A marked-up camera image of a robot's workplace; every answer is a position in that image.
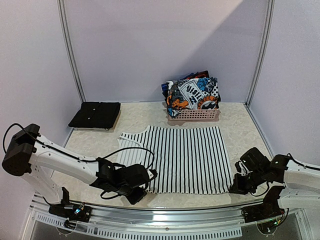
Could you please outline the black white striped tank top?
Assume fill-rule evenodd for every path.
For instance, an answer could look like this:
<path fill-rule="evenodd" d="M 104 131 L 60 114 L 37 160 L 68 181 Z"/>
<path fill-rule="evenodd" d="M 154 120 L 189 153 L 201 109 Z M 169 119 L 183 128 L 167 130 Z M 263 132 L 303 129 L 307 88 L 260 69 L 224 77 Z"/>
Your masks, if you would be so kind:
<path fill-rule="evenodd" d="M 220 128 L 175 129 L 148 126 L 140 133 L 121 133 L 116 162 L 141 164 L 158 172 L 147 188 L 155 194 L 216 195 L 233 184 Z"/>

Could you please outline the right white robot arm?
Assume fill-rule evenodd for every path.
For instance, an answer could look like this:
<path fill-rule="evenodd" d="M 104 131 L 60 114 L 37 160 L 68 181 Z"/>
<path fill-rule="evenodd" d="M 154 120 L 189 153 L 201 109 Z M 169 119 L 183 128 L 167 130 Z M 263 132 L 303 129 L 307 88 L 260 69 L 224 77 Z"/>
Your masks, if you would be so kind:
<path fill-rule="evenodd" d="M 256 147 L 245 152 L 235 166 L 237 173 L 229 193 L 255 196 L 258 187 L 267 184 L 262 203 L 244 208 L 244 215 L 269 218 L 290 208 L 319 210 L 318 166 L 298 161 L 290 153 L 268 160 Z"/>

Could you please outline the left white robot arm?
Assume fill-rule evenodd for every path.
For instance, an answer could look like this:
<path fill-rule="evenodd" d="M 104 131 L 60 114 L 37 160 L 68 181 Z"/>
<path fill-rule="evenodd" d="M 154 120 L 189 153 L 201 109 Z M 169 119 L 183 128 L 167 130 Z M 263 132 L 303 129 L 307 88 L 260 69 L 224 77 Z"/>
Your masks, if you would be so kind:
<path fill-rule="evenodd" d="M 34 123 L 26 127 L 13 123 L 7 130 L 13 127 L 20 130 L 12 136 L 9 144 L 2 144 L 2 168 L 8 174 L 28 182 L 63 217 L 70 217 L 75 211 L 74 205 L 69 202 L 69 192 L 55 183 L 44 168 L 100 189 L 102 199 L 106 198 L 106 193 L 113 193 L 112 199 L 124 196 L 132 205 L 145 197 L 150 182 L 158 175 L 151 164 L 125 166 L 109 161 L 107 156 L 87 157 L 67 150 L 47 139 Z"/>

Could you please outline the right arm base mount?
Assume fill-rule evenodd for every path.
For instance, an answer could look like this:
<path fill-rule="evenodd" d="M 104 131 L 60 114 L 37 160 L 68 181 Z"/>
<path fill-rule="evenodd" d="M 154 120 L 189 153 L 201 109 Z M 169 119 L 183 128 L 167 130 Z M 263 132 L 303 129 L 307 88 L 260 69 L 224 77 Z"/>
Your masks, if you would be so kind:
<path fill-rule="evenodd" d="M 277 203 L 261 203 L 243 207 L 241 215 L 245 223 L 256 223 L 258 231 L 265 235 L 273 235 L 289 215 L 289 208 L 280 208 Z"/>

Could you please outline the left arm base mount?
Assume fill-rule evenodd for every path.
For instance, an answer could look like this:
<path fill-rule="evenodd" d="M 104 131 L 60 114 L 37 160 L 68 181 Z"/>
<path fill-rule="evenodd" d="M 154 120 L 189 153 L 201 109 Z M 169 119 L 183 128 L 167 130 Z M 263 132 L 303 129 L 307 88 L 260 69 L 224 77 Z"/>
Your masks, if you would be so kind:
<path fill-rule="evenodd" d="M 67 229 L 75 230 L 78 222 L 88 223 L 91 218 L 93 208 L 84 202 L 71 203 L 69 191 L 65 187 L 62 187 L 62 199 L 59 204 L 51 204 L 43 199 L 49 205 L 50 214 L 65 218 L 63 226 Z"/>

